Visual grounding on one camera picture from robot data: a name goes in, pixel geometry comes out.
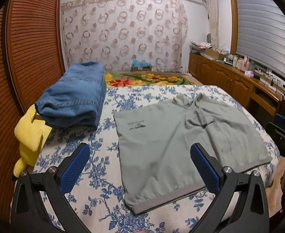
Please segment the floral blanket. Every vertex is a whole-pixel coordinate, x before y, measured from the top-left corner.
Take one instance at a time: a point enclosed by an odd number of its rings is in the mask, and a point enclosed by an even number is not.
[[[141,86],[108,88],[104,108],[97,130],[88,126],[53,129],[42,149],[34,173],[44,172],[50,166],[58,166],[81,143],[90,145],[91,156],[71,193],[66,194],[73,210],[91,232],[132,233],[147,230],[148,233],[188,233],[202,217],[214,195],[207,190],[161,206],[146,213],[133,215],[124,203],[118,135],[113,118],[114,111],[130,110],[172,99],[185,94],[194,99],[202,92],[209,98],[242,108],[266,143],[270,164],[257,167],[265,186],[272,182],[272,174],[278,165],[279,151],[261,125],[230,95],[216,86]],[[55,227],[62,228],[55,216],[48,197],[42,192],[44,204]],[[230,205],[225,218],[234,209]]]
[[[165,73],[110,73],[105,74],[107,88],[144,85],[194,85],[183,76],[165,76]]]

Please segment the folded blue jeans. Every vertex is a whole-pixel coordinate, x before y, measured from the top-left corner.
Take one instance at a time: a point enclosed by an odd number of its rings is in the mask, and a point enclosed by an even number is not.
[[[104,66],[92,61],[74,63],[43,92],[35,107],[51,127],[67,128],[77,123],[97,126],[105,95]]]

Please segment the metal screw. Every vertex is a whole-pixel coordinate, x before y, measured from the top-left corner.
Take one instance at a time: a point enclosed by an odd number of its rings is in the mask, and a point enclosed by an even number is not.
[[[51,166],[51,167],[48,169],[48,171],[49,171],[50,173],[56,172],[56,167],[55,167],[55,166]]]
[[[255,176],[257,176],[257,177],[260,176],[260,173],[259,173],[257,170],[253,171],[252,173],[253,173]]]
[[[21,171],[21,173],[20,173],[19,175],[21,175],[22,177],[24,177],[26,174],[27,174],[27,171],[24,170],[24,171]]]
[[[226,172],[226,173],[231,173],[232,172],[232,168],[228,167],[228,166],[225,166],[223,168],[223,170]]]

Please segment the blue gripper pad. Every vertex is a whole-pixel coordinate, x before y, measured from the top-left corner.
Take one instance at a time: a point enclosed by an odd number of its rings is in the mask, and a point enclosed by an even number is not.
[[[219,194],[220,177],[196,144],[191,146],[190,156],[208,191]]]
[[[276,114],[274,116],[274,123],[277,126],[285,127],[285,117],[281,116],[280,114]]]
[[[81,150],[77,153],[74,159],[71,160],[70,164],[64,171],[60,179],[60,191],[61,193],[67,194],[72,191],[74,185],[83,171],[86,163],[90,158],[90,147],[85,144]]]

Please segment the gray roller blind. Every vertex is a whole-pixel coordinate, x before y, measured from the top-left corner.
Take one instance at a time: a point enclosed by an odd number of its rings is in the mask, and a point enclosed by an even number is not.
[[[237,0],[237,53],[285,77],[285,16],[273,0]]]

